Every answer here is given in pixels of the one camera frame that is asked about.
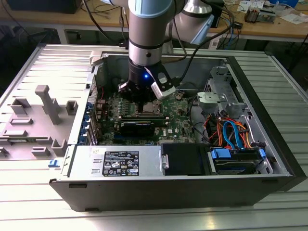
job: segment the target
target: warning label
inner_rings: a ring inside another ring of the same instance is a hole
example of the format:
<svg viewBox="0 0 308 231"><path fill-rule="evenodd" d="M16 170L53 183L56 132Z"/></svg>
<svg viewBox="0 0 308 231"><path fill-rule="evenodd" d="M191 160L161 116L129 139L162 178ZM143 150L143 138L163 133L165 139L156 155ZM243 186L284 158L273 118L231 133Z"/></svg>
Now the warning label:
<svg viewBox="0 0 308 231"><path fill-rule="evenodd" d="M139 176L139 152L105 152L103 175Z"/></svg>

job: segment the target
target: workbench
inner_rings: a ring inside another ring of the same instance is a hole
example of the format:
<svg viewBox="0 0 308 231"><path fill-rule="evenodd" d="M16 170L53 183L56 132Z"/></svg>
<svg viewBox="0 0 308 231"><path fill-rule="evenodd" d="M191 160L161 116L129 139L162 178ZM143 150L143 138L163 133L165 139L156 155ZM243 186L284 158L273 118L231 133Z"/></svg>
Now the workbench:
<svg viewBox="0 0 308 231"><path fill-rule="evenodd" d="M59 104L78 102L91 71L92 51L128 52L108 46L36 48L0 98L0 132L13 112L14 98L31 95L37 84L48 84L51 97ZM182 54L181 49L174 52ZM308 96L275 57L257 51L200 50L198 54L235 57L307 175ZM42 105L38 97L28 99L30 104ZM308 180L288 192L270 194L253 207L75 212L48 184L61 171L49 169L48 163L0 161L1 230L304 231L308 227Z"/></svg>
<svg viewBox="0 0 308 231"><path fill-rule="evenodd" d="M94 6L102 4L100 0L93 0ZM100 10L113 8L112 5L103 6ZM244 21L244 13L238 13L237 5L228 6L235 14L235 20L243 23L241 39L257 39L268 41L289 41L302 42L308 32L308 23L298 25L289 23L276 17L274 24L256 23L250 24ZM6 8L11 15L24 27L53 28L58 31L61 44L68 44L65 30L98 30L88 16L88 13L79 9L75 14L46 13L46 12L26 12L11 11L9 6ZM296 9L308 10L308 5L297 4ZM120 8L109 11L109 19L93 14L95 20L104 31L121 31L119 24ZM0 6L0 25L18 26L5 10ZM213 36L226 27L224 20L220 20L218 28L211 28L207 36Z"/></svg>

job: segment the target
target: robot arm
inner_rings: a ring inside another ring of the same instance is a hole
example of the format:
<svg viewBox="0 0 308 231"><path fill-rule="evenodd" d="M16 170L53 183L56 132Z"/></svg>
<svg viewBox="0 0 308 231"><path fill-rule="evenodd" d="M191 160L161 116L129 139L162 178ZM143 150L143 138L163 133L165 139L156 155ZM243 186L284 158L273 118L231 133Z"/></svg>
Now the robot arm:
<svg viewBox="0 0 308 231"><path fill-rule="evenodd" d="M143 103L163 99L175 92L175 86L161 63L166 36L177 38L173 18L180 38L201 43L214 16L211 7L200 0L103 0L118 6L128 6L129 14L129 75L119 86L127 99Z"/></svg>

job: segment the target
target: floor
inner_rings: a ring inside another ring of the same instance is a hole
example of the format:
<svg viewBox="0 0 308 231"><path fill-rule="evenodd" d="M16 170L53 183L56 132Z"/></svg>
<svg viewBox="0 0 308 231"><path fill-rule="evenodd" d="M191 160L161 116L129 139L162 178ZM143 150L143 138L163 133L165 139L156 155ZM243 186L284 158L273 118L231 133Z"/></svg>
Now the floor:
<svg viewBox="0 0 308 231"><path fill-rule="evenodd" d="M42 29L37 28L26 28L29 34L42 32ZM9 86L10 82L16 76L18 71L24 65L32 51L35 49L39 42L43 43L60 43L56 32L49 31L48 36L37 36L32 39L28 38L28 35L21 28L15 28L15 37L3 36L1 33L0 40L0 95L3 94L5 89ZM88 44L88 45L112 45L109 41L103 38L102 35L95 35L94 31L76 31L76 33L69 34L69 40L71 44ZM108 35L114 40L123 42L122 33L119 32L108 32ZM173 42L174 47L180 47L177 41ZM266 45L265 41L239 39L236 47L230 46L230 50L242 50L243 48L247 51L265 51L273 54L281 64L288 69L291 61L294 57L297 57L297 51L300 44L291 44L289 42L274 42L271 41ZM305 77L308 76L308 55L305 54L301 61L297 64L291 75L300 84L300 86L306 91L308 89L308 81Z"/></svg>

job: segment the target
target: aluminum extrusion table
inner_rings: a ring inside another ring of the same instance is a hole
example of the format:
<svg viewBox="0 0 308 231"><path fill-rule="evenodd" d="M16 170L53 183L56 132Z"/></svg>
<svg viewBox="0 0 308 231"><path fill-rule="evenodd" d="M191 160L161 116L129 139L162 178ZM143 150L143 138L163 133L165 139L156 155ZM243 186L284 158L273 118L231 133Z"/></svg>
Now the aluminum extrusion table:
<svg viewBox="0 0 308 231"><path fill-rule="evenodd" d="M121 51L107 46L46 45L36 48L0 99L0 131L13 112L14 97L41 104L37 84L48 84L59 104L81 97L93 51ZM272 56L251 51L199 54L236 58L302 169L308 174L308 97ZM308 229L308 180L267 196L253 207L116 212L75 212L49 186L59 171L47 160L0 161L1 230L262 230Z"/></svg>

